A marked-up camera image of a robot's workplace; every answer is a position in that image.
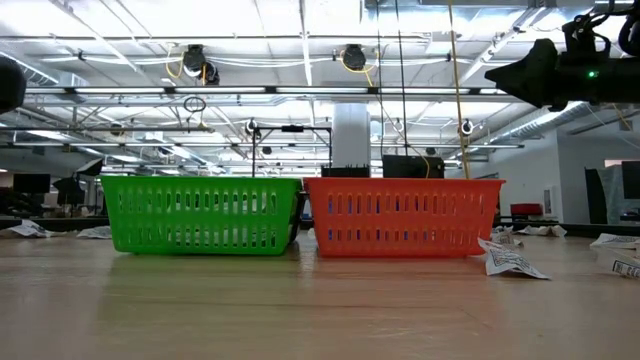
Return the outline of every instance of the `desk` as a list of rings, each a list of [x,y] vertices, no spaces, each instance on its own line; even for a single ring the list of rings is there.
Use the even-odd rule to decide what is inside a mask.
[[[553,281],[480,258],[117,254],[110,241],[0,241],[2,359],[623,359],[640,282],[591,240],[520,237]]]

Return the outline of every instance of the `orange plastic basket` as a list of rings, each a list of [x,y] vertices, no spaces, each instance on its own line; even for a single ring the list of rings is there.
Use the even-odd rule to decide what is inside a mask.
[[[322,256],[481,255],[504,180],[308,178]]]

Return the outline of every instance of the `wall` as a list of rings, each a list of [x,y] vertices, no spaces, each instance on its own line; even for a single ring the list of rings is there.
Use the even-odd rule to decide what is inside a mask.
[[[640,134],[620,131],[617,123],[572,136],[560,128],[558,147],[564,221],[567,223],[590,223],[585,168],[602,169],[605,160],[640,160]]]
[[[500,192],[500,212],[510,215],[514,203],[544,202],[544,190],[554,189],[557,218],[562,221],[562,202],[558,141],[556,131],[544,134],[540,140],[524,141],[524,149],[498,150],[490,155],[488,163],[472,163],[471,177],[478,178],[498,173],[507,182]],[[464,177],[462,171],[447,172],[447,177]]]

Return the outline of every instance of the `white paper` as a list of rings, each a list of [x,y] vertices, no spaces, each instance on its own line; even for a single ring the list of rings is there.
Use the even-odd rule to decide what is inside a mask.
[[[551,279],[531,266],[527,259],[500,244],[482,239],[478,239],[478,243],[487,252],[487,261],[485,262],[487,275],[513,271],[527,274],[536,279]]]
[[[516,234],[563,237],[567,234],[567,230],[563,229],[560,225],[540,227],[527,226],[522,230],[516,231]]]
[[[80,231],[77,237],[88,239],[111,239],[111,226],[98,226]]]
[[[595,249],[598,253],[596,260],[598,265],[624,277],[640,279],[640,260],[633,257],[633,250],[606,247],[596,247]]]
[[[48,238],[55,235],[54,232],[45,230],[31,220],[22,220],[22,224],[2,230],[2,232],[7,237],[19,235],[25,238]]]
[[[498,226],[493,229],[491,233],[491,242],[501,245],[515,245],[522,246],[522,241],[514,238],[513,226],[502,227]]]
[[[611,234],[600,234],[598,240],[589,245],[590,247],[608,247],[612,249],[635,249],[639,237],[621,236]]]

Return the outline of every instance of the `pipe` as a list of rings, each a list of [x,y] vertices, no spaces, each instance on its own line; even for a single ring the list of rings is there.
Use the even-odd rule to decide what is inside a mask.
[[[103,38],[102,35],[100,35],[89,24],[85,23],[76,14],[74,14],[73,9],[71,7],[67,7],[65,4],[62,4],[57,0],[49,0],[49,2],[53,4],[56,8],[58,8],[60,11],[67,14],[70,18],[77,21],[80,25],[84,26],[87,29],[87,31],[89,31],[93,35],[95,40],[97,40],[100,44],[102,44],[104,47],[109,49],[109,51],[113,55],[117,56],[119,59],[124,61],[127,65],[129,65],[129,67],[133,69],[134,72],[140,74],[142,77],[144,77],[146,80],[150,81],[151,83],[155,83],[153,80],[151,80],[149,76],[147,76],[147,74],[142,69],[138,68],[134,63],[129,61],[129,59],[127,59],[126,56],[124,56],[120,51],[118,51],[118,49],[113,47],[113,45],[111,45],[107,40],[105,40],[105,38]]]

